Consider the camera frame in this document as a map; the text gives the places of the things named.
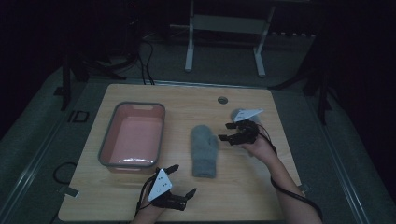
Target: table surface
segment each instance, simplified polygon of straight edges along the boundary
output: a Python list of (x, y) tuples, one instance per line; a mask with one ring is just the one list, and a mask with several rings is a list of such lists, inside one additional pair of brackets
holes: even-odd
[[(224, 96), (226, 105), (218, 102)], [(259, 117), (271, 135), (291, 177), (300, 184), (288, 141), (267, 90), (217, 87), (144, 86), (112, 84), (106, 90), (91, 132), (83, 148), (70, 188), (76, 198), (65, 196), (59, 218), (65, 221), (131, 220), (144, 182), (151, 175), (114, 174), (101, 165), (98, 152), (107, 126), (120, 102), (160, 103), (166, 115), (159, 167), (179, 164), (169, 175), (172, 193), (184, 195), (197, 188), (185, 211), (168, 209), (160, 221), (220, 221), (283, 219), (276, 192), (266, 167), (246, 151), (219, 141), (217, 177), (199, 178), (191, 174), (191, 129), (205, 124), (213, 134), (232, 134), (231, 122), (236, 108), (262, 108)]]

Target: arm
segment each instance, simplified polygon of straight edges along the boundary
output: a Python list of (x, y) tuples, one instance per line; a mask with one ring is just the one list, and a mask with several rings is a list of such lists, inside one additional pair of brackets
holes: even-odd
[[(282, 189), (304, 196), (269, 142), (262, 136), (259, 136), (254, 144), (242, 144), (241, 147), (268, 167), (271, 177)], [(309, 204), (294, 199), (279, 190), (276, 191), (276, 195), (288, 223), (322, 223), (317, 211)]]
[(148, 201), (148, 196), (149, 193), (145, 189), (144, 201), (142, 200), (141, 208), (134, 217), (134, 220), (131, 221), (131, 224), (154, 224), (163, 211), (165, 211), (164, 208), (151, 205)]

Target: pink plastic tub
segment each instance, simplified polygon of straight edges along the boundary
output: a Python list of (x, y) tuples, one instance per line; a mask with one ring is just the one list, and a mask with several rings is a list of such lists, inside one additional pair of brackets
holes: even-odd
[(154, 173), (164, 119), (165, 108), (161, 104), (117, 105), (99, 152), (99, 162), (111, 172)]

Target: white table leg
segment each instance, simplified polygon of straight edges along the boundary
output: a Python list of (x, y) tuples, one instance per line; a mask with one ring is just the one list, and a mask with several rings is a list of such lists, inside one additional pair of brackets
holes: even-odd
[(186, 65), (184, 70), (190, 72), (192, 70), (192, 59), (194, 56), (194, 1), (190, 0), (190, 28), (189, 28), (189, 45), (187, 47)]
[(262, 38), (257, 47), (253, 48), (254, 59), (256, 61), (256, 67), (259, 77), (265, 77), (264, 65), (262, 63), (262, 47), (264, 45), (265, 37), (268, 35), (268, 30), (270, 28), (271, 19), (274, 16), (275, 7), (271, 7), (271, 11), (268, 14), (267, 22), (262, 27)]

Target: hand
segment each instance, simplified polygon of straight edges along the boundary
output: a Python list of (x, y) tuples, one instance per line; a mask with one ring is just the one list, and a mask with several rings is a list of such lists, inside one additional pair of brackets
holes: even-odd
[[(258, 123), (260, 133), (266, 135), (264, 128)], [(244, 148), (249, 154), (256, 157), (258, 160), (264, 162), (266, 165), (271, 161), (277, 161), (277, 155), (274, 152), (271, 144), (264, 139), (263, 136), (259, 135), (253, 144), (244, 143), (239, 145)]]
[(149, 185), (145, 188), (145, 196), (142, 204), (140, 205), (140, 210), (136, 217), (131, 223), (155, 223), (158, 217), (165, 211), (165, 208), (156, 207), (152, 205), (149, 200)]

